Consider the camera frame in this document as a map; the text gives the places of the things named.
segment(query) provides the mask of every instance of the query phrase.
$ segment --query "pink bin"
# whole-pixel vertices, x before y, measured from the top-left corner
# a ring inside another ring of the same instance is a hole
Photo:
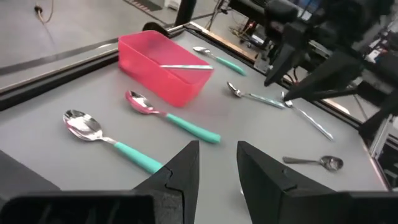
[[[160,65],[208,63],[153,30],[119,38],[120,68],[173,106],[182,107],[194,99],[213,73]]]

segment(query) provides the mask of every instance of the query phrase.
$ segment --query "floor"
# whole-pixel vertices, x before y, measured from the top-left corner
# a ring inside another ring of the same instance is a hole
[[[142,26],[153,17],[130,6],[123,0],[55,0],[55,9],[52,20],[43,26],[36,18],[33,7],[35,0],[2,0],[0,1],[0,67],[26,62],[46,57],[66,50],[95,44],[109,40],[123,34],[139,32]],[[39,1],[44,8],[44,17],[48,16],[50,1]],[[198,1],[198,8],[194,16],[211,12],[215,0]],[[154,12],[152,16],[161,18],[166,23],[172,23],[177,13],[170,9]],[[198,19],[195,22],[206,26],[209,17]],[[219,14],[215,19],[211,31],[239,45],[239,40],[230,31],[229,27],[241,26],[246,18],[238,12],[229,11]],[[240,46],[247,51],[246,44]],[[343,105],[350,113],[365,120],[358,103],[352,96],[333,99]],[[366,116],[371,116],[377,108],[361,101]]]

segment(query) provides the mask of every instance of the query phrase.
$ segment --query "small metal spoon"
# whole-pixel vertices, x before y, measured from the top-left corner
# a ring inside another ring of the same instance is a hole
[[[226,84],[228,85],[228,88],[231,90],[231,92],[239,98],[242,98],[242,97],[252,98],[254,100],[258,100],[260,102],[266,103],[268,105],[275,106],[276,108],[279,108],[279,109],[286,108],[285,105],[279,101],[264,98],[262,96],[258,96],[258,95],[252,94],[252,93],[243,93],[239,89],[235,88],[232,85],[232,83],[226,82]]]
[[[306,159],[296,159],[291,157],[283,157],[283,162],[286,164],[317,164],[323,166],[328,171],[340,170],[344,162],[342,159],[334,156],[323,156],[318,161],[306,160]]]
[[[282,92],[282,100],[285,97],[285,93]],[[314,127],[316,127],[324,136],[326,136],[326,138],[328,138],[331,141],[334,141],[334,137],[325,129],[323,128],[320,124],[318,124],[313,118],[311,118],[306,112],[296,108],[295,106],[293,106],[293,102],[291,100],[286,101],[285,105],[289,108],[292,108],[293,110],[299,112],[301,115],[304,116],[304,118],[306,118]]]
[[[163,167],[161,163],[142,154],[141,152],[109,137],[104,137],[100,124],[86,113],[77,110],[68,110],[63,115],[63,122],[67,125],[68,130],[76,137],[84,141],[102,140],[110,143],[133,162],[151,174],[154,174]]]
[[[244,70],[241,67],[239,67],[239,66],[235,65],[234,63],[232,63],[232,62],[230,62],[228,60],[225,60],[225,59],[223,59],[221,57],[214,56],[211,53],[211,51],[209,49],[205,48],[205,47],[193,47],[193,49],[196,52],[199,52],[199,53],[201,53],[203,55],[211,57],[212,59],[216,60],[219,63],[222,63],[223,65],[225,65],[228,68],[234,70],[235,72],[238,72],[241,75],[246,75],[246,73],[244,72]]]
[[[155,108],[149,103],[147,98],[142,96],[141,94],[135,93],[133,91],[127,91],[125,94],[126,99],[130,102],[130,105],[138,112],[142,114],[158,114],[169,121],[173,122],[174,124],[180,126],[181,128],[189,131],[190,133],[194,134],[195,136],[201,138],[202,140],[211,142],[211,143],[219,143],[221,141],[221,136],[216,133],[212,133],[207,131],[203,128],[200,128],[188,121],[185,121],[182,118],[179,118],[175,115],[170,113],[166,113],[163,111],[157,111]]]

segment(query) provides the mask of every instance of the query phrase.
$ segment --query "spoon bowl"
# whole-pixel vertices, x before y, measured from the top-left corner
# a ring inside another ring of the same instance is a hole
[[[130,105],[142,114],[160,113],[154,109],[147,98],[139,93],[127,91],[125,97],[130,102]]]
[[[197,51],[197,52],[199,52],[199,53],[201,53],[201,54],[210,54],[211,52],[210,52],[210,50],[209,49],[207,49],[206,47],[193,47],[193,49],[194,49],[194,51]]]
[[[96,141],[103,138],[103,131],[99,122],[86,113],[68,110],[62,119],[68,130],[84,141]]]
[[[319,162],[329,171],[338,171],[344,166],[343,160],[334,156],[323,156]]]
[[[228,88],[231,90],[231,92],[235,95],[235,96],[237,96],[237,97],[242,97],[242,92],[239,90],[239,89],[237,89],[237,88],[235,88],[233,85],[232,85],[232,83],[230,83],[230,82],[226,82],[226,84],[228,85]]]

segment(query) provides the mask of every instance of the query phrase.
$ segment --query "cable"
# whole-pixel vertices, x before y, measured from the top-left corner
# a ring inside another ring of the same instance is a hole
[[[214,22],[214,19],[216,18],[217,14],[218,14],[218,6],[221,4],[222,0],[218,0],[216,6],[213,9],[213,14],[211,15],[210,20],[207,22],[205,29],[210,30],[211,29],[211,25]]]
[[[231,11],[232,20],[236,23],[236,25],[243,26],[243,21],[242,22],[236,22],[236,19],[234,17],[234,12],[235,11]]]
[[[295,67],[295,68],[293,69],[293,76],[294,76],[294,79],[296,79],[295,82],[299,82],[299,79],[297,78],[297,74],[296,74],[296,69],[297,69],[297,67]]]
[[[292,84],[295,83],[294,80],[293,80],[293,78],[292,78],[289,74],[286,74],[286,76],[290,79],[290,81],[292,82]]]
[[[46,26],[46,23],[50,22],[50,20],[51,20],[51,18],[52,18],[52,16],[53,16],[53,13],[54,13],[54,0],[51,0],[51,12],[50,12],[50,16],[49,16],[49,18],[48,18],[47,20],[44,20],[44,19],[43,19],[43,15],[42,15],[42,13],[43,13],[43,8],[42,8],[38,3],[36,3],[36,5],[35,5],[35,7],[34,7],[34,11],[36,12],[37,17],[39,18],[39,20],[40,20],[41,23],[43,24],[44,29],[45,29],[47,35],[48,35],[49,38],[50,38],[50,42],[51,42],[52,47],[53,47],[53,49],[54,49],[54,51],[55,51],[55,59],[58,60],[58,53],[57,53],[57,52],[58,52],[58,49],[57,49],[57,45],[55,44],[55,41],[54,41],[54,38],[53,38],[52,35],[51,35],[51,32],[49,31],[48,27]]]
[[[354,99],[355,99],[356,103],[359,106],[359,109],[361,110],[361,113],[362,113],[363,117],[365,118],[365,120],[367,120],[369,117],[366,115],[365,110],[364,110],[361,102],[358,99],[358,96],[357,95],[353,95],[353,96],[354,96]]]
[[[54,14],[54,0],[51,0],[51,11],[50,11],[49,18],[48,18],[47,20],[44,20],[44,19],[43,19],[43,15],[42,15],[42,13],[43,13],[43,8],[42,8],[38,3],[36,3],[36,5],[35,5],[35,7],[34,7],[34,10],[35,10],[37,16],[39,17],[39,20],[40,20],[43,24],[46,24],[46,23],[50,22],[50,20],[51,20],[51,18],[52,18],[52,15]]]
[[[238,37],[242,37],[244,34],[246,34],[246,32],[247,32],[250,28],[252,28],[253,25],[254,25],[254,22],[250,23],[250,24],[246,27],[246,29],[242,30],[242,32],[239,33]]]
[[[240,37],[240,36],[239,36],[240,31],[237,30],[237,29],[235,29],[234,27],[229,27],[229,31],[231,31],[231,33],[232,33],[233,35],[235,35],[236,37],[239,37],[241,40],[243,40],[243,41],[245,41],[245,42],[250,42],[250,40],[247,39],[246,37]]]

